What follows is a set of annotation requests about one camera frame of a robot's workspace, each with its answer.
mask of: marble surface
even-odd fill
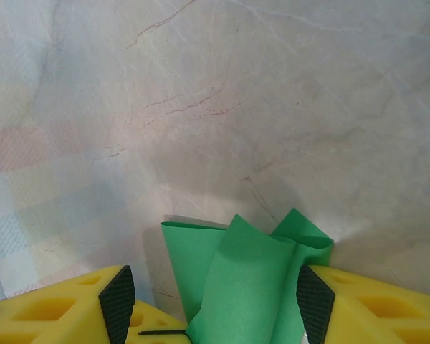
[[[293,206],[430,294],[430,0],[0,1],[0,154],[9,295],[129,262],[179,314],[160,221]]]

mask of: green paper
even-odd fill
[[[293,209],[271,235],[236,215],[227,230],[161,224],[193,344],[294,344],[303,264],[327,265],[333,241]]]

